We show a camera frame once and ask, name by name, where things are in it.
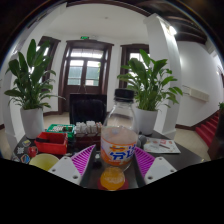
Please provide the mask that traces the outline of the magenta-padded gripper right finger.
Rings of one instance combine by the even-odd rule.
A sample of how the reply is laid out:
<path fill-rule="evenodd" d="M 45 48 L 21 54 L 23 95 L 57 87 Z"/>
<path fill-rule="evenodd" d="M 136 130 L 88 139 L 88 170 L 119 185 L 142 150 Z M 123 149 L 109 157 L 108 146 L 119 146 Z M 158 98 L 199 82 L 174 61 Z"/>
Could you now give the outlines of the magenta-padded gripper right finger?
<path fill-rule="evenodd" d="M 135 149 L 134 168 L 139 186 L 148 185 L 176 172 L 164 157 L 153 157 L 140 148 Z"/>

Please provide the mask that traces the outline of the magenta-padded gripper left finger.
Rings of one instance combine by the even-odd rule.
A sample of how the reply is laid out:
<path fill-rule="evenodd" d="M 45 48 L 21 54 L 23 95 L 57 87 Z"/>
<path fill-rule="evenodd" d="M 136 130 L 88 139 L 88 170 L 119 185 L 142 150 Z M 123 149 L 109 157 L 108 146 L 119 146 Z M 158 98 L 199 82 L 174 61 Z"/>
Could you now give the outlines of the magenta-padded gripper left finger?
<path fill-rule="evenodd" d="M 86 186 L 96 154 L 96 146 L 91 145 L 71 157 L 63 156 L 49 172 L 79 186 Z"/>

